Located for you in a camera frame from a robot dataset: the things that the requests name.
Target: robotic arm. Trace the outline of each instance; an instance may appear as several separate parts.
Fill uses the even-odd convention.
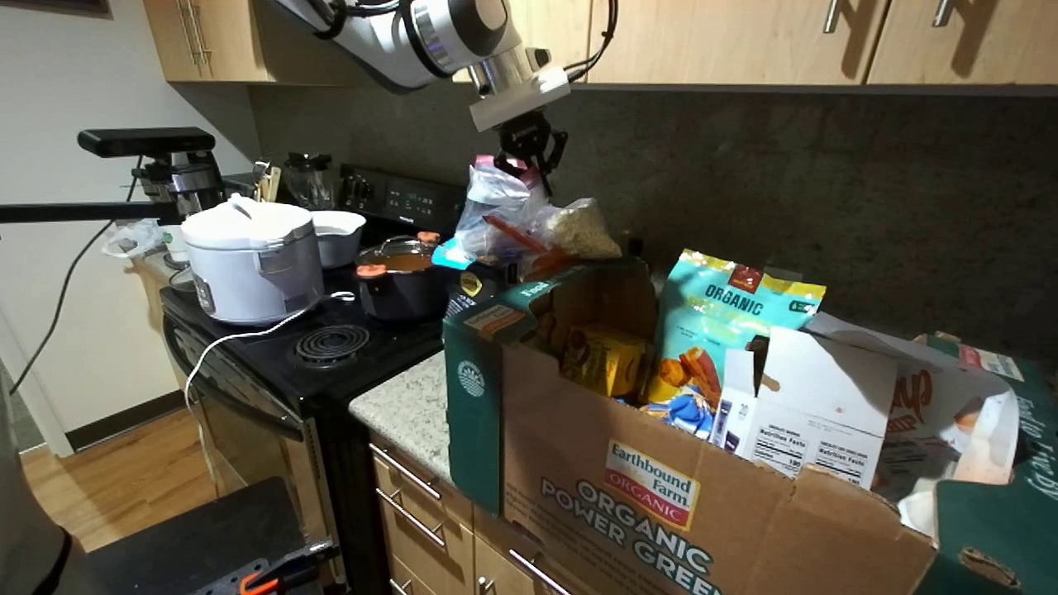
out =
[[[611,0],[601,51],[579,63],[579,74],[564,74],[522,48],[507,0],[278,4],[396,89],[421,89],[466,69],[478,89],[478,104],[471,106],[474,127],[478,132],[499,130],[504,152],[541,175],[559,165],[564,132],[553,132],[538,108],[570,96],[572,78],[594,67],[616,29]]]

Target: backsplash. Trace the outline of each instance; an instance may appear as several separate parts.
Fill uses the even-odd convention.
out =
[[[288,149],[466,182],[474,93],[250,89]],[[557,203],[594,195],[663,270],[695,246],[829,284],[825,312],[1058,364],[1058,100],[583,89]]]

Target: stove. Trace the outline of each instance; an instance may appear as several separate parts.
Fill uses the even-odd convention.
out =
[[[368,219],[365,248],[421,229],[446,236],[463,205],[450,186],[352,165],[345,178],[339,205]],[[331,591],[386,591],[368,427],[347,405],[438,353],[442,323],[368,319],[352,270],[326,270],[325,284],[331,298],[268,335],[213,321],[191,284],[165,289],[165,340],[195,369],[184,401],[217,497],[283,480],[305,543],[339,546]]]

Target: white rice cooker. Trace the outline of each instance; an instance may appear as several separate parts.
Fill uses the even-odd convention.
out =
[[[228,203],[181,222],[195,294],[226,323],[274,323],[325,298],[325,270],[306,207]]]

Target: wooden floor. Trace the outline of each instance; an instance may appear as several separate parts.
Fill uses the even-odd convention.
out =
[[[25,450],[22,470],[39,507],[86,553],[214,498],[195,421],[184,410],[67,459],[45,445]]]

